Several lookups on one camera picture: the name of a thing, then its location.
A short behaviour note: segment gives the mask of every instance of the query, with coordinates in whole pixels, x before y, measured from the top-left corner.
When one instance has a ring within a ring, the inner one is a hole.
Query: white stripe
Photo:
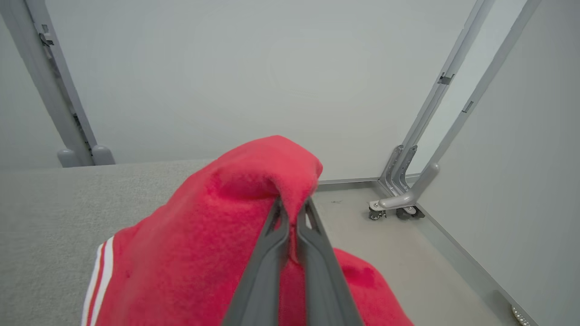
[[[89,288],[86,290],[85,304],[82,307],[82,319],[81,326],[86,325],[86,319],[89,317],[89,305],[90,300],[93,298],[93,292],[95,291],[95,285],[97,283],[97,276],[99,275],[99,267],[101,262],[101,249],[103,245],[101,244],[97,249],[97,258],[95,259],[95,266],[93,268],[93,275],[90,277]]]
[[[95,306],[93,307],[93,315],[92,319],[90,320],[90,326],[95,326],[95,323],[97,322],[97,318],[99,317],[99,310],[101,309],[101,304],[103,303],[103,298],[105,296],[105,292],[107,291],[108,282],[111,280],[111,276],[113,274],[113,238],[114,236],[107,240],[107,244],[105,245],[103,275],[101,276],[101,284],[95,299]]]

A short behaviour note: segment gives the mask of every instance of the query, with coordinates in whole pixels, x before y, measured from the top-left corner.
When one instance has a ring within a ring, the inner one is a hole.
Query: striped fabric edge
[[[113,238],[101,244],[97,249],[97,257],[93,274],[90,277],[89,288],[86,290],[85,303],[82,307],[81,326],[95,326],[103,298],[113,274]]]

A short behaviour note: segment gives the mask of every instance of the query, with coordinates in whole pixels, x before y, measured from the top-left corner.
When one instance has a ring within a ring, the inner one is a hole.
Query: white wall
[[[0,170],[59,168],[64,148],[0,16]]]
[[[539,4],[419,199],[539,325],[580,325],[578,17]]]
[[[463,110],[524,4],[525,0],[495,0],[465,56],[465,61],[419,139],[418,150],[409,165],[407,175],[423,171],[459,112]]]
[[[322,180],[377,178],[475,0],[47,0],[116,162],[217,158],[283,135]]]

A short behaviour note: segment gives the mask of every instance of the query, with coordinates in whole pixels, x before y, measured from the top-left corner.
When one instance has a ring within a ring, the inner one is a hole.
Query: red towel
[[[273,136],[191,175],[167,204],[99,247],[82,325],[220,325],[278,195],[291,223],[280,325],[306,325],[295,226],[321,172],[315,156]],[[366,325],[411,325],[374,267],[335,253]]]

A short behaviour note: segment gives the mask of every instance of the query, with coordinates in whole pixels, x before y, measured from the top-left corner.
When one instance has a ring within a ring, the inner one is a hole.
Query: red garment
[[[306,325],[296,216],[321,172],[315,156],[281,136],[225,153],[99,247],[82,325],[220,325],[278,195],[291,223],[280,325]],[[374,267],[335,253],[366,325],[411,325]]]

